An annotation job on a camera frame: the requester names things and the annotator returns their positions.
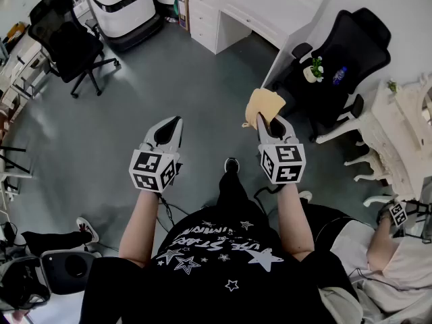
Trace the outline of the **black tripod stand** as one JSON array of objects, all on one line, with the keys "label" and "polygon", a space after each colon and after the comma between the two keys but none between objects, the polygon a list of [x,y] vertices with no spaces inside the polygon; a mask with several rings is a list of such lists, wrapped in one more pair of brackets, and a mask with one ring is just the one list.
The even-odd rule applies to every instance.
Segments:
[{"label": "black tripod stand", "polygon": [[19,165],[7,157],[6,152],[25,153],[25,148],[0,145],[0,195],[4,207],[19,194],[19,188],[9,183],[9,178],[32,179],[29,169]]}]

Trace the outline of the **white robot with black base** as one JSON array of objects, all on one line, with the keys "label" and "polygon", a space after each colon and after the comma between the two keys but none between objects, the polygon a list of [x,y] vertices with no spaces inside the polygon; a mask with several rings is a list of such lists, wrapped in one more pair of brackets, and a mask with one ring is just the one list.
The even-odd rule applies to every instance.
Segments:
[{"label": "white robot with black base", "polygon": [[124,52],[154,36],[163,27],[153,0],[88,0],[104,41]]}]

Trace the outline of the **person's left forearm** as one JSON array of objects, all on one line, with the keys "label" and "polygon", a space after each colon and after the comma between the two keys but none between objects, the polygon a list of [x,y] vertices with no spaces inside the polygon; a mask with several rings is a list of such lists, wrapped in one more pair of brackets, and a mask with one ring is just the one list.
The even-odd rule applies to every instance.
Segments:
[{"label": "person's left forearm", "polygon": [[158,208],[159,197],[154,192],[142,190],[121,238],[119,258],[127,259],[141,268],[149,263]]}]

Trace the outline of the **white ornate dressing table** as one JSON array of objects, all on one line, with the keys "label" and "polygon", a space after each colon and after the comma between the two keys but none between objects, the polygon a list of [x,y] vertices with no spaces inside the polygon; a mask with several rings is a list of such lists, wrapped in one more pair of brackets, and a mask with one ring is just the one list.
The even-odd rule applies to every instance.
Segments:
[{"label": "white ornate dressing table", "polygon": [[432,73],[392,91],[381,81],[358,117],[331,132],[318,136],[323,144],[349,131],[360,132],[369,147],[367,154],[351,163],[366,162],[369,175],[359,180],[385,180],[392,189],[388,196],[372,196],[363,204],[397,200],[419,200],[425,178],[432,176]]}]

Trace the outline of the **black high-back office chair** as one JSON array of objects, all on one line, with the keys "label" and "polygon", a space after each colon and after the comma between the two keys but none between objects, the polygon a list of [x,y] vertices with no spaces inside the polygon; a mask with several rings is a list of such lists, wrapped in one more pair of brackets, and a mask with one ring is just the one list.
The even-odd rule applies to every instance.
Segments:
[{"label": "black high-back office chair", "polygon": [[[293,60],[286,65],[272,83],[274,90],[288,92],[296,104],[293,110],[301,110],[312,127],[310,141],[318,135],[318,127],[334,127],[344,113],[356,115],[363,101],[355,98],[347,107],[348,99],[357,86],[368,76],[387,66],[391,61],[388,47],[391,32],[369,9],[362,7],[354,12],[338,12],[329,36],[314,49],[301,43],[292,51]],[[303,69],[312,65],[312,58],[322,57],[323,81],[309,83]],[[333,76],[343,66],[348,68],[338,86],[332,84]]]}]

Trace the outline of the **person's black star-print clothing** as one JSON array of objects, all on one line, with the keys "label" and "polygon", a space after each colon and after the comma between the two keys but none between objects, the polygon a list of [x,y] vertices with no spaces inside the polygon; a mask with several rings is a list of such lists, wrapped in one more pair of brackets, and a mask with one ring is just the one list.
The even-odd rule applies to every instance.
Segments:
[{"label": "person's black star-print clothing", "polygon": [[92,264],[79,324],[337,324],[319,289],[358,296],[339,258],[287,253],[279,230],[225,173],[213,207],[177,223],[141,268],[117,257]]}]

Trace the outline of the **yellow wiping cloth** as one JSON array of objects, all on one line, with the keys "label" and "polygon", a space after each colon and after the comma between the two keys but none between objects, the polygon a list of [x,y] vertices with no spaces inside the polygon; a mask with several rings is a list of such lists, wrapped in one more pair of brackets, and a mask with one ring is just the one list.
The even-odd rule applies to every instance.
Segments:
[{"label": "yellow wiping cloth", "polygon": [[259,113],[263,116],[266,124],[269,125],[285,105],[286,101],[276,92],[272,92],[266,88],[254,89],[246,106],[246,121],[242,124],[242,127],[253,127],[256,130],[257,115]]}]

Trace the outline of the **beige waist pouch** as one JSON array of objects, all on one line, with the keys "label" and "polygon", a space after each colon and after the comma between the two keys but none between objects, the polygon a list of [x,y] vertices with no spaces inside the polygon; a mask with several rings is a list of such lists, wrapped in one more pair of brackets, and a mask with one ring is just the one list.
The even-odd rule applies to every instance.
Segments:
[{"label": "beige waist pouch", "polygon": [[319,289],[321,301],[337,324],[361,324],[363,309],[348,291],[339,287]]}]

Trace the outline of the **brown cardboard box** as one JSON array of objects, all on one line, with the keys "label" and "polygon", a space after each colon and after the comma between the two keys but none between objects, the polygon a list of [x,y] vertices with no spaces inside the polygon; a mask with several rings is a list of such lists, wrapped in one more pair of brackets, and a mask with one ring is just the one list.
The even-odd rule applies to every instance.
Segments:
[{"label": "brown cardboard box", "polygon": [[189,0],[177,0],[179,24],[186,31],[190,30],[188,1]]}]

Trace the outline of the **white side cart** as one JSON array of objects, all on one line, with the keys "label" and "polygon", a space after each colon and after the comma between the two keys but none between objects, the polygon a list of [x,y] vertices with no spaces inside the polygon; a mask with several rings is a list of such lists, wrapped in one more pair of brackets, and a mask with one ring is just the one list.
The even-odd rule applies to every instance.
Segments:
[{"label": "white side cart", "polygon": [[48,63],[51,62],[45,53],[43,46],[37,41],[30,40],[29,43],[14,51],[11,60],[10,86],[21,97],[33,99],[35,96],[34,82],[41,74],[49,71]]}]

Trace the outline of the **grey chair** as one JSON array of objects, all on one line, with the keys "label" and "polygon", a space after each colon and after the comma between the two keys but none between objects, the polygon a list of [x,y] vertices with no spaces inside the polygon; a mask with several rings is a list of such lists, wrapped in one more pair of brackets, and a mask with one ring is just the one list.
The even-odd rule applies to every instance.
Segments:
[{"label": "grey chair", "polygon": [[85,250],[51,250],[40,256],[40,267],[51,293],[69,295],[85,290],[97,255]]}]

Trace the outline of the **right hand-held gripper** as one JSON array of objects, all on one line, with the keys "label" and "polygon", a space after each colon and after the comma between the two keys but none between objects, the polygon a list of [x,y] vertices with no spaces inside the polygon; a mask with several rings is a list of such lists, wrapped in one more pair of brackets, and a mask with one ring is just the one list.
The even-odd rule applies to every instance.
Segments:
[{"label": "right hand-held gripper", "polygon": [[296,184],[305,169],[304,145],[299,143],[293,126],[283,117],[274,117],[270,124],[258,112],[260,166],[272,184]]}]

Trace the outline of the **person's right forearm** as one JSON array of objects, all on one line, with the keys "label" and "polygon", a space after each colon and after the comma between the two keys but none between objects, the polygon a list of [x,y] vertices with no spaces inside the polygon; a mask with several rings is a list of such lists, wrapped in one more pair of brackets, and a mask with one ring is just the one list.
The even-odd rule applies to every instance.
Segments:
[{"label": "person's right forearm", "polygon": [[277,193],[279,235],[283,249],[298,261],[315,250],[310,225],[295,184],[286,184]]}]

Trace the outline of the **small plant in white pot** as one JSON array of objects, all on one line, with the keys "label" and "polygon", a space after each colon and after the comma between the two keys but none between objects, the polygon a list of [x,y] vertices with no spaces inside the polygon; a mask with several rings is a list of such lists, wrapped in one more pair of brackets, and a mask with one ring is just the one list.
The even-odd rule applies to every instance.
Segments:
[{"label": "small plant in white pot", "polygon": [[322,57],[318,56],[312,58],[312,65],[303,69],[304,78],[309,83],[322,82],[323,81],[323,66]]}]

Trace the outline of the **black mesh office chair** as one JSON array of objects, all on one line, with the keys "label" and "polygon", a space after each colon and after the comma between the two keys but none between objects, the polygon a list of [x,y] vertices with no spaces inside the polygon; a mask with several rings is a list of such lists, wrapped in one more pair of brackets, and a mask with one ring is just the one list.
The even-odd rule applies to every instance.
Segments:
[{"label": "black mesh office chair", "polygon": [[97,61],[103,56],[103,44],[79,23],[72,0],[41,0],[30,12],[29,36],[41,44],[55,63],[55,75],[63,82],[76,80],[71,96],[78,98],[76,89],[85,77],[89,77],[96,90],[102,91],[95,80],[93,70],[112,63],[119,67],[116,58]]}]

